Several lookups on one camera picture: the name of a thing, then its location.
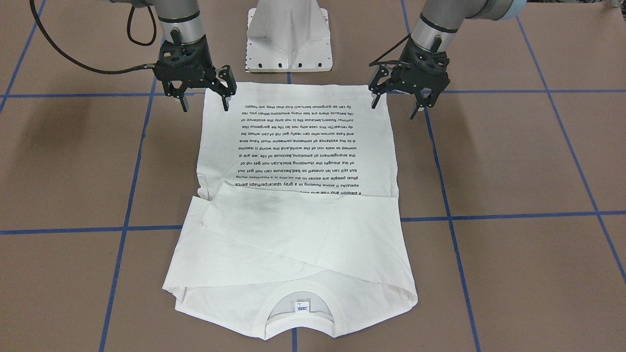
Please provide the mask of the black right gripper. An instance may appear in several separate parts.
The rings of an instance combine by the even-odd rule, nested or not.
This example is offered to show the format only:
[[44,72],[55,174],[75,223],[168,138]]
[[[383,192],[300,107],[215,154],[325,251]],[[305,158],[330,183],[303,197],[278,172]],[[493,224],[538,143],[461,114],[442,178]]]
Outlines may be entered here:
[[209,88],[222,98],[224,111],[229,110],[230,97],[236,94],[236,81],[229,65],[216,73],[206,38],[189,44],[162,43],[153,72],[166,96],[179,100],[182,110],[189,111],[185,96],[188,88]]

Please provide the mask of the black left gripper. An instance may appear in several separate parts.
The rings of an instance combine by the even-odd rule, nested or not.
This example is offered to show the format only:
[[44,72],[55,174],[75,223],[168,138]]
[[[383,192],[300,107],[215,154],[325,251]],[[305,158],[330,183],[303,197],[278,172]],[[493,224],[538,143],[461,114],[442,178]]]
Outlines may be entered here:
[[[394,68],[387,64],[378,65],[368,85],[373,96],[371,108],[375,109],[380,98],[391,90],[414,94],[416,105],[409,118],[413,120],[419,111],[433,107],[450,83],[447,74],[449,58],[446,52],[431,53],[409,38],[399,61]],[[430,93],[424,97],[421,90],[425,88]]]

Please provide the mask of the right silver-grey robot arm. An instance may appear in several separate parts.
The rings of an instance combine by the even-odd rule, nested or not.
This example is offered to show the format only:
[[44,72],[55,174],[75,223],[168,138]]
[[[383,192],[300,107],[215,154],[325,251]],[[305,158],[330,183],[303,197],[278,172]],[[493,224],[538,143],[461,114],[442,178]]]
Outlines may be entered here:
[[164,93],[181,101],[188,110],[185,91],[209,88],[222,98],[224,110],[236,92],[236,82],[228,65],[216,69],[210,57],[201,12],[196,0],[131,0],[135,7],[154,7],[165,40],[159,59],[152,68],[162,82]]

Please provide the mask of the left silver-grey robot arm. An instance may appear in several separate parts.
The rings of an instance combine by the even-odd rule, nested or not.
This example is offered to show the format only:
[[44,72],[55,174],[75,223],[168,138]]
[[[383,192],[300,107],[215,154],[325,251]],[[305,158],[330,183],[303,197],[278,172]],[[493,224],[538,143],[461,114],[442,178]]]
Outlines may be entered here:
[[391,91],[415,96],[411,117],[433,107],[450,83],[446,49],[463,20],[507,20],[525,4],[525,0],[428,0],[413,31],[369,64],[378,67],[368,85],[373,109]]

